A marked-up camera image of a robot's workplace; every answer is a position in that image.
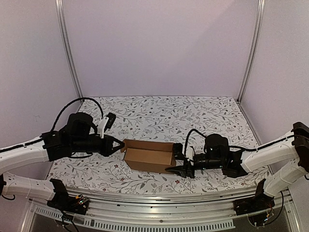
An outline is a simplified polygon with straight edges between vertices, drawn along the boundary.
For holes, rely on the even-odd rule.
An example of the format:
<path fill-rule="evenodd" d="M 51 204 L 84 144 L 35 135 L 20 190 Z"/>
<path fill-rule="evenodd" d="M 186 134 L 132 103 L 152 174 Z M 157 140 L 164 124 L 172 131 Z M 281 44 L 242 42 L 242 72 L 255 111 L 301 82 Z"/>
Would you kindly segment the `brown cardboard paper box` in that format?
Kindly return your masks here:
<path fill-rule="evenodd" d="M 124 161 L 130 169 L 157 174 L 168 174 L 167 168 L 176 165 L 173 143 L 124 140 Z"/>

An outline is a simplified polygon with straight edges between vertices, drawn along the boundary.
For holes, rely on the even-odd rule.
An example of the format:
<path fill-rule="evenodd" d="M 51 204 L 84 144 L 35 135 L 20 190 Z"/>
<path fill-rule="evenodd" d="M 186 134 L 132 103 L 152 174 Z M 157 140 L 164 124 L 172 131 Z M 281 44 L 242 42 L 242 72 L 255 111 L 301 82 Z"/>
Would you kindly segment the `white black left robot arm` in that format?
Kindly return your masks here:
<path fill-rule="evenodd" d="M 10 171 L 33 163 L 71 158 L 74 153 L 85 153 L 87 157 L 98 153 L 109 157 L 125 146 L 122 141 L 105 134 L 115 119 L 115 114 L 108 113 L 95 125 L 91 115 L 74 113 L 59 131 L 51 130 L 23 144 L 1 149 L 1 194 L 44 199 L 54 202 L 62 210 L 69 209 L 72 200 L 61 180 L 32 179 L 16 176 Z"/>

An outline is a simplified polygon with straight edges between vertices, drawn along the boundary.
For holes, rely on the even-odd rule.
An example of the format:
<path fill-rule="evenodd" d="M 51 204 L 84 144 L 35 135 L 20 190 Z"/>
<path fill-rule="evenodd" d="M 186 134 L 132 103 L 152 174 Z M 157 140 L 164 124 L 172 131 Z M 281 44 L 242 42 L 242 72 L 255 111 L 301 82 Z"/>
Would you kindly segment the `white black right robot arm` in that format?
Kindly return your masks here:
<path fill-rule="evenodd" d="M 230 145 L 228 139 L 219 134 L 204 138 L 204 152 L 200 154 L 189 149 L 188 142 L 174 144 L 173 155 L 183 164 L 165 170 L 183 178 L 194 178 L 196 170 L 221 169 L 223 175 L 238 178 L 261 167 L 289 160 L 271 177 L 260 181 L 249 203 L 254 211 L 261 210 L 268 199 L 309 173 L 309 128 L 301 122 L 294 123 L 292 130 L 282 137 L 257 148 Z"/>

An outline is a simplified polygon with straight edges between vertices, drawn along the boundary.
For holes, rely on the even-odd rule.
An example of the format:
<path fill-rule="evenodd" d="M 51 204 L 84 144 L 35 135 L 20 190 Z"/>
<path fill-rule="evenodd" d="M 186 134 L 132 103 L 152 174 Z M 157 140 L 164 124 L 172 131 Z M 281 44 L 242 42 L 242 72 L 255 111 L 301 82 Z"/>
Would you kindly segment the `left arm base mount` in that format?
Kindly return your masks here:
<path fill-rule="evenodd" d="M 68 191 L 61 180 L 50 179 L 54 187 L 54 196 L 51 200 L 47 201 L 49 207 L 58 209 L 59 211 L 66 211 L 85 215 L 90 199 L 82 194 L 70 196 Z"/>

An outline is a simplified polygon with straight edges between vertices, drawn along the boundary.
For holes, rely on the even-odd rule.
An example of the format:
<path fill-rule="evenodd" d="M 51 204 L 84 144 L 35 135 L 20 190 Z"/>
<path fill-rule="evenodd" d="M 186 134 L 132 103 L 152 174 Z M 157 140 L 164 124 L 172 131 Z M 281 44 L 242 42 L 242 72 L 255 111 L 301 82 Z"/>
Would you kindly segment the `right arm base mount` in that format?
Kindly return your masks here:
<path fill-rule="evenodd" d="M 275 206 L 274 198 L 281 192 L 281 189 L 272 187 L 266 181 L 264 178 L 258 183 L 252 197 L 233 201 L 233 209 L 237 216 L 270 209 Z"/>

